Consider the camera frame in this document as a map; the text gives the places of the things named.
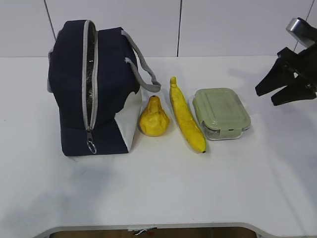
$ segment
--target yellow banana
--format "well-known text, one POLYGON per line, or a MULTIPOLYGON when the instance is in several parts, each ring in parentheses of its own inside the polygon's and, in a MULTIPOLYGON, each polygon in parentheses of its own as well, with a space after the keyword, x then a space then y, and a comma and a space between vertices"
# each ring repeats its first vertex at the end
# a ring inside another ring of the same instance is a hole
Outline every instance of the yellow banana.
POLYGON ((176 77, 170 79, 170 101, 173 106, 174 114, 183 136, 190 146, 199 153, 206 152, 206 140, 197 126, 192 113, 185 101, 182 91, 178 88, 176 77))

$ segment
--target glass food container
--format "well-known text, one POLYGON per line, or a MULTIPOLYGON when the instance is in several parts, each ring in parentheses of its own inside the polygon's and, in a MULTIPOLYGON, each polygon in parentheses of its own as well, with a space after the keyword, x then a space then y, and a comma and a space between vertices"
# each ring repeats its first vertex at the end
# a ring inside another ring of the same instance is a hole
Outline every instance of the glass food container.
POLYGON ((251 119, 238 95, 229 88, 200 89, 193 100, 197 120, 209 140, 239 138, 251 119))

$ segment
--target pear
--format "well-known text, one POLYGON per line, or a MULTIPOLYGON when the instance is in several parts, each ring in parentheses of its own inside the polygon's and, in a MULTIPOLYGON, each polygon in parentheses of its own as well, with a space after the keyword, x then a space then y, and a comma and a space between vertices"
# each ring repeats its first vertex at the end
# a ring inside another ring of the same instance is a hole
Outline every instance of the pear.
POLYGON ((163 110, 158 96, 151 96, 140 116, 140 128, 145 135, 160 136, 166 132, 169 118, 163 110))

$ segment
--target navy blue lunch bag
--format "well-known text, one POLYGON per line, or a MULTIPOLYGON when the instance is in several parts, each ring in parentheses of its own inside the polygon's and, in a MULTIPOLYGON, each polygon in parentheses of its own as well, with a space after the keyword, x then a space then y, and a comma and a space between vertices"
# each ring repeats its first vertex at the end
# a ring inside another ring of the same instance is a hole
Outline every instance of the navy blue lunch bag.
POLYGON ((92 21, 68 21, 49 60, 48 90, 59 108, 63 153, 128 153, 142 105, 140 86, 160 90, 131 37, 121 27, 96 31, 92 21), (152 84, 142 80, 134 51, 152 84))

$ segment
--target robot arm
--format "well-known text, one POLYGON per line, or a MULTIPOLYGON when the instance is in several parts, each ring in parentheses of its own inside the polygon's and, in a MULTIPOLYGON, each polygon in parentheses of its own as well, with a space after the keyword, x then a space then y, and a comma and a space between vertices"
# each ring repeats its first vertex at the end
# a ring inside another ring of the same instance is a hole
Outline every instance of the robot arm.
POLYGON ((258 96, 277 88, 271 100, 275 106, 316 98, 317 29, 301 18, 293 18, 286 30, 307 49, 295 53, 285 47, 267 76, 256 86, 258 96))

